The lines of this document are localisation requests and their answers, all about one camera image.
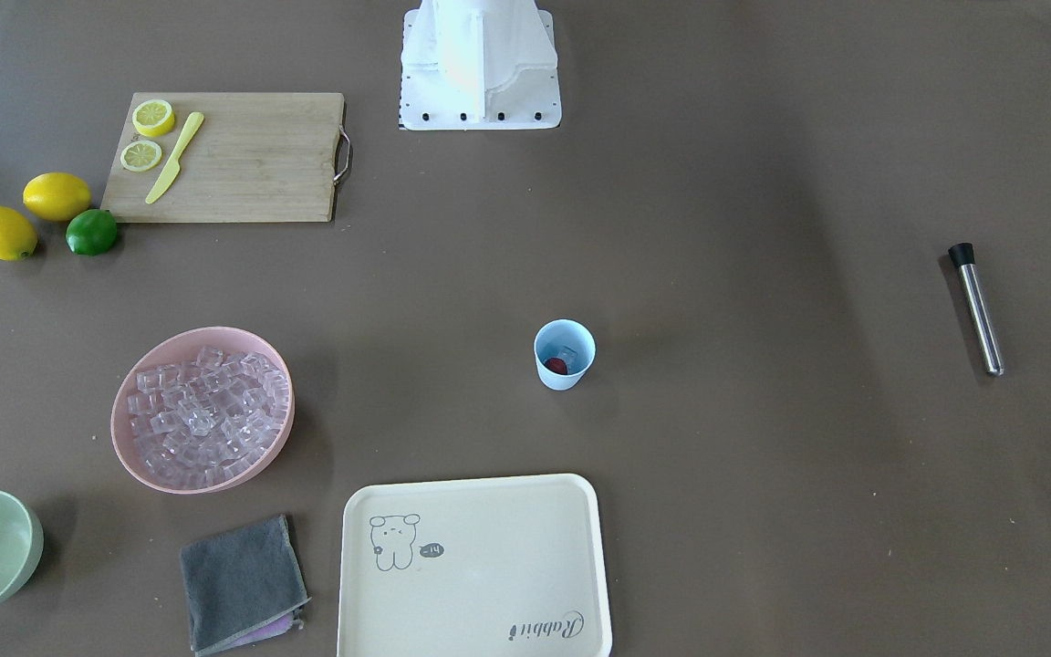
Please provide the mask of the yellow lemon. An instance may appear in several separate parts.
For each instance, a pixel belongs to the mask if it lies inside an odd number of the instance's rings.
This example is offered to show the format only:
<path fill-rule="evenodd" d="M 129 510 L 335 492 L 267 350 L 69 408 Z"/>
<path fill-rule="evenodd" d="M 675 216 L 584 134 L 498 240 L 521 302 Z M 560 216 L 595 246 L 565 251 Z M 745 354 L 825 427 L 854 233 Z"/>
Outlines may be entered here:
<path fill-rule="evenodd" d="M 69 222 L 91 207 L 90 186 L 79 176 L 50 172 L 35 176 L 24 188 L 29 212 L 49 222 Z"/>
<path fill-rule="evenodd" d="M 0 259 L 20 261 L 35 253 L 40 241 L 32 222 L 16 209 L 0 205 Z"/>

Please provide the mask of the cream rabbit tray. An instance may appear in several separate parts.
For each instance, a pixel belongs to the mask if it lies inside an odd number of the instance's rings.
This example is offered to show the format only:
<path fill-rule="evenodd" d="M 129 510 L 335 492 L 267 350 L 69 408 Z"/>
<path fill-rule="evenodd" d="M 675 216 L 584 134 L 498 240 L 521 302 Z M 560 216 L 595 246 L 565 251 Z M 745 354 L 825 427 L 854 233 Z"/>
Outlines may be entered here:
<path fill-rule="evenodd" d="M 578 474 L 379 484 L 343 515 L 339 656 L 609 656 L 598 497 Z"/>

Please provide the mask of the red strawberry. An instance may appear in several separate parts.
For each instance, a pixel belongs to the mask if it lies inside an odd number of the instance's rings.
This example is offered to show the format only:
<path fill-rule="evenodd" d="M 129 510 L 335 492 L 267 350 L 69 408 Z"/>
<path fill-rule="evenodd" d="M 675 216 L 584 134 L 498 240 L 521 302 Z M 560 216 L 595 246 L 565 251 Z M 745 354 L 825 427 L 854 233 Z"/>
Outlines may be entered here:
<path fill-rule="evenodd" d="M 559 377 L 566 377 L 568 375 L 566 361 L 560 357 L 547 358 L 547 361 L 543 362 L 543 366 L 547 367 L 547 370 L 559 375 Z"/>

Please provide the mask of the green lime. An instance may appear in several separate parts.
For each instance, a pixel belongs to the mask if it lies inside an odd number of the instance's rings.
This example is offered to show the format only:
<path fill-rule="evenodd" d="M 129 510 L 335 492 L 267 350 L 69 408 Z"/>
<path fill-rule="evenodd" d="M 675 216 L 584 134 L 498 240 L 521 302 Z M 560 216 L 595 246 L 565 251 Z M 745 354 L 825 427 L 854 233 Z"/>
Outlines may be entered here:
<path fill-rule="evenodd" d="M 79 256 L 99 256 L 114 248 L 120 228 L 114 213 L 88 209 L 75 215 L 64 232 L 69 250 Z"/>

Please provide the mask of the wooden cutting board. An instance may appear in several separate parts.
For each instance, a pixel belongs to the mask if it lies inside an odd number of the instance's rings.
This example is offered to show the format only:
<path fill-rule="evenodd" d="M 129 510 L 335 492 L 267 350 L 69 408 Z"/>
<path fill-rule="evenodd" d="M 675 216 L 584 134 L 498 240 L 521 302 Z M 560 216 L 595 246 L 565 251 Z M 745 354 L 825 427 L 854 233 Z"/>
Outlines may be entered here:
<path fill-rule="evenodd" d="M 171 153 L 189 112 L 199 132 L 181 153 L 181 171 L 164 196 L 146 203 L 159 168 L 133 173 L 114 157 L 100 207 L 129 224 L 328 222 L 337 183 L 346 101 L 342 93 L 133 93 L 130 106 L 164 99 L 176 112 L 170 134 L 154 141 Z"/>

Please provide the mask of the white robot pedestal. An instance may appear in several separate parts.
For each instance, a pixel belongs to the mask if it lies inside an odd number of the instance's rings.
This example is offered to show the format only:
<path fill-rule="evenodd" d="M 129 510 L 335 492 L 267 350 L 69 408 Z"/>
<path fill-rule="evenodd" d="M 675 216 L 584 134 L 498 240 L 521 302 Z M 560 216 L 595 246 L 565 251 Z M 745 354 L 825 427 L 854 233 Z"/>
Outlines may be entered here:
<path fill-rule="evenodd" d="M 534 1 L 423 1 L 404 14 L 404 130 L 545 130 L 562 121 L 554 18 Z"/>

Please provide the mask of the light blue plastic cup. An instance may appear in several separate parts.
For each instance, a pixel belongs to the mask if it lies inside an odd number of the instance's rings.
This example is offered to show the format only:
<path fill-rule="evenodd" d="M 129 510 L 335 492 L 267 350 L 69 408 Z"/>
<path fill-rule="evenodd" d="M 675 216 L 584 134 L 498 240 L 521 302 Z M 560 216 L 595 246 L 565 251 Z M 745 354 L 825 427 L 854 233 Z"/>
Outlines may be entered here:
<path fill-rule="evenodd" d="M 538 378 L 552 391 L 570 390 L 595 362 L 597 345 L 585 326 L 573 319 L 555 319 L 533 342 Z"/>

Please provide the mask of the yellow plastic knife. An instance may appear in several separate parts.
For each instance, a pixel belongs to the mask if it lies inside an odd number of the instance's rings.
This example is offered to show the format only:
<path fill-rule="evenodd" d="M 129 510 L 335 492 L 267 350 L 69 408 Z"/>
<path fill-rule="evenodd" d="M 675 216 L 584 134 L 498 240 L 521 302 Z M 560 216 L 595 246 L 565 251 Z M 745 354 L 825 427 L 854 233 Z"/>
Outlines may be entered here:
<path fill-rule="evenodd" d="M 168 153 L 168 157 L 164 159 L 164 165 L 161 168 L 158 179 L 154 180 L 154 184 L 147 193 L 145 200 L 146 204 L 157 203 L 157 201 L 164 196 L 172 187 L 172 183 L 178 179 L 178 174 L 181 171 L 181 157 L 184 151 L 186 151 L 189 144 L 199 132 L 201 125 L 204 122 L 204 112 L 194 111 L 189 112 L 186 123 L 184 123 L 181 134 L 172 145 L 172 150 Z"/>

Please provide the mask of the steel muddler black tip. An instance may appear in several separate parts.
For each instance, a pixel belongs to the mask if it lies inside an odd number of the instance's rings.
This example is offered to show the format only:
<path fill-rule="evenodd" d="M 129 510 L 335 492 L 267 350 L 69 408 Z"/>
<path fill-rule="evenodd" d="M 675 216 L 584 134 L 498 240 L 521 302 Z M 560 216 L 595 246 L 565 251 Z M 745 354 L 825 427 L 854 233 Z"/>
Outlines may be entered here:
<path fill-rule="evenodd" d="M 974 245 L 967 242 L 955 243 L 948 248 L 947 253 L 963 286 L 985 373 L 989 377 L 1002 377 L 1005 374 L 1004 354 L 1000 348 L 987 296 L 978 276 Z"/>

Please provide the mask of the lemon half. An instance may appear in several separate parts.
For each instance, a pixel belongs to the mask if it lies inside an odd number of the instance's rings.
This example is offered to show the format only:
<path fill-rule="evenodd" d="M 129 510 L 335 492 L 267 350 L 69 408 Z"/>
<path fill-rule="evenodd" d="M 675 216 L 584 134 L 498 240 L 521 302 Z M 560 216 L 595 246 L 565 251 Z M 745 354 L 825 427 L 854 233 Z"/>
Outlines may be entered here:
<path fill-rule="evenodd" d="M 130 114 L 133 130 L 143 137 L 160 137 L 176 128 L 176 111 L 172 104 L 164 99 L 142 101 Z"/>

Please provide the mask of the ice cube in cup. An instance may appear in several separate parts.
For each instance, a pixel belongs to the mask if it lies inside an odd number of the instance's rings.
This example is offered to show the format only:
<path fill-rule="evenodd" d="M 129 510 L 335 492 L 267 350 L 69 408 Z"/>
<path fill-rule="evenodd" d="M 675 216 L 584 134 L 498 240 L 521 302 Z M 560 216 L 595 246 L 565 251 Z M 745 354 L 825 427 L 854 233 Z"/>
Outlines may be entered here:
<path fill-rule="evenodd" d="M 560 346 L 560 348 L 556 350 L 555 358 L 564 361 L 566 363 L 566 367 L 571 367 L 572 363 L 577 361 L 578 353 L 568 346 Z"/>

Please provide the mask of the lemon slice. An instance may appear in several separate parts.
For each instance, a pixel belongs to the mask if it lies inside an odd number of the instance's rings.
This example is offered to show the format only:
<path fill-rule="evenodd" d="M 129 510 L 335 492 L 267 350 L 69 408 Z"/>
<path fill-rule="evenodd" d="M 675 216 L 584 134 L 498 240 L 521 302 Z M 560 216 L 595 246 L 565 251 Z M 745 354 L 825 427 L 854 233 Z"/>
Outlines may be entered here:
<path fill-rule="evenodd" d="M 146 173 L 153 171 L 163 157 L 162 146 L 154 141 L 131 141 L 120 153 L 120 165 L 125 171 Z"/>

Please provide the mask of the pink bowl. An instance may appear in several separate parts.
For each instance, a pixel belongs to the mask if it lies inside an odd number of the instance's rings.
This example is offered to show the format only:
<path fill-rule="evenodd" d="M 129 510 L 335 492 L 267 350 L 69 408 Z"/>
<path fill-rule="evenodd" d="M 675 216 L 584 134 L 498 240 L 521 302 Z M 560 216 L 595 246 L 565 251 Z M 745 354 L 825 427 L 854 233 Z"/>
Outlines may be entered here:
<path fill-rule="evenodd" d="M 151 489 L 213 494 L 274 461 L 295 407 L 291 373 L 274 346 L 240 328 L 195 328 L 163 341 L 120 385 L 114 452 Z"/>

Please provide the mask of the grey folded cloth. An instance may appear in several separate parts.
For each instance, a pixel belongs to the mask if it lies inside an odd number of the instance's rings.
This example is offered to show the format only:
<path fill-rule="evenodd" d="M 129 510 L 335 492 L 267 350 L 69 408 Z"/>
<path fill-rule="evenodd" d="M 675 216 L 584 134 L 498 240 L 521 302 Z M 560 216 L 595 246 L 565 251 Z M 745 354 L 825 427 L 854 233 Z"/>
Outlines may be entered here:
<path fill-rule="evenodd" d="M 189 644 L 213 656 L 301 625 L 310 596 L 288 518 L 271 516 L 180 550 Z"/>

